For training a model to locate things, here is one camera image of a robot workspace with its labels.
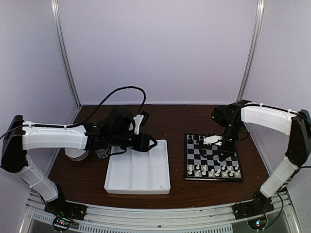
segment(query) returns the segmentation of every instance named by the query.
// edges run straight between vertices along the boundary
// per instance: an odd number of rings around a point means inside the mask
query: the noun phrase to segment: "brown table surface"
[[[138,106],[124,107],[136,113]],[[94,106],[84,106],[76,121],[85,119]],[[91,119],[98,122],[107,117],[112,106],[102,106]],[[169,151],[171,191],[168,195],[118,195],[104,189],[108,159],[99,159],[95,152],[81,161],[71,161],[64,150],[56,158],[49,178],[59,184],[66,199],[93,205],[124,208],[202,207],[249,200],[268,178],[262,159],[251,139],[238,142],[237,148],[244,174],[243,182],[184,181],[184,134],[221,134],[224,129],[210,119],[212,105],[145,105],[150,113],[141,132],[155,139],[166,139]]]

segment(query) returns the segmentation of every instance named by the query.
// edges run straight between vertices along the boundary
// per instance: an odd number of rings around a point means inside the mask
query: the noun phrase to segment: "white wall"
[[[0,1],[0,132],[14,115],[69,123],[76,111],[66,80],[50,0]],[[46,172],[54,150],[30,151]],[[29,188],[0,170],[1,232],[15,233]]]
[[[262,31],[244,99],[311,112],[311,2],[266,1]],[[288,138],[254,127],[264,156],[274,169],[284,157]],[[311,165],[311,158],[306,163]],[[303,232],[311,232],[311,169],[288,185]]]
[[[125,85],[143,87],[148,103],[232,102],[256,9],[255,0],[60,0],[81,103]],[[140,101],[139,92],[123,91],[108,102]]]

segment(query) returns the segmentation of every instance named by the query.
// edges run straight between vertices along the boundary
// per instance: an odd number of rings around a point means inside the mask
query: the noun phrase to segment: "metal frame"
[[[245,67],[245,71],[244,71],[244,75],[243,75],[243,79],[242,79],[242,83],[240,86],[240,91],[239,91],[237,100],[241,100],[243,98],[246,85],[247,85],[247,82],[250,76],[250,72],[251,72],[252,65],[254,62],[254,57],[255,57],[255,50],[258,44],[258,39],[259,39],[260,31],[261,31],[264,6],[265,6],[265,0],[258,0],[251,48],[249,50],[247,63],[246,63],[246,67]]]
[[[73,94],[75,103],[76,103],[77,107],[80,108],[81,103],[79,100],[79,96],[77,93],[76,86],[75,86],[74,81],[73,81],[72,72],[70,69],[68,55],[67,55],[67,51],[66,51],[63,29],[62,29],[62,24],[61,24],[61,20],[60,20],[59,10],[58,10],[58,0],[51,0],[51,5],[52,5],[52,13],[53,13],[53,18],[54,18],[55,26],[56,26],[56,30],[57,30],[58,42],[59,42],[60,50],[62,53],[62,60],[64,63],[65,72],[66,72],[66,75],[68,78],[69,86],[70,86],[71,92]]]
[[[284,213],[292,233],[300,233],[300,226],[291,199],[287,192],[281,193],[284,201]],[[281,201],[277,195],[272,197],[275,210],[268,214],[278,213]],[[226,228],[232,232],[232,224],[247,221],[235,220],[231,204],[199,208],[181,209],[124,209],[106,206],[86,205],[84,221],[75,220],[72,231],[90,233],[205,233],[217,232]],[[53,215],[44,212],[44,204],[40,196],[32,192],[26,204],[26,211],[20,233],[27,233],[32,219],[52,223]]]

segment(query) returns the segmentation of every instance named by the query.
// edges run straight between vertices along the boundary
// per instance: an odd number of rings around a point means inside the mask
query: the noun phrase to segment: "white robotic arm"
[[[286,156],[267,181],[257,190],[251,203],[234,205],[236,218],[261,214],[271,206],[271,197],[293,177],[311,153],[311,124],[308,111],[299,112],[241,100],[230,105],[217,106],[211,118],[225,127],[222,136],[204,139],[204,144],[219,146],[220,161],[235,153],[235,143],[243,123],[261,125],[290,136]]]
[[[112,109],[107,119],[98,123],[75,125],[38,124],[15,116],[3,141],[2,168],[21,177],[37,191],[54,212],[68,213],[83,219],[85,206],[66,202],[60,186],[50,181],[27,154],[37,148],[65,148],[74,161],[84,159],[90,150],[104,150],[110,155],[111,146],[147,152],[157,145],[150,134],[139,129],[148,120],[146,112],[133,116],[124,109]]]

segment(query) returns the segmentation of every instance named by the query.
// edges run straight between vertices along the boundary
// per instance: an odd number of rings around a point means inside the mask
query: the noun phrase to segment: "white tray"
[[[168,194],[171,189],[166,140],[143,153],[128,149],[109,159],[105,181],[107,193]],[[112,148],[112,153],[122,151]]]

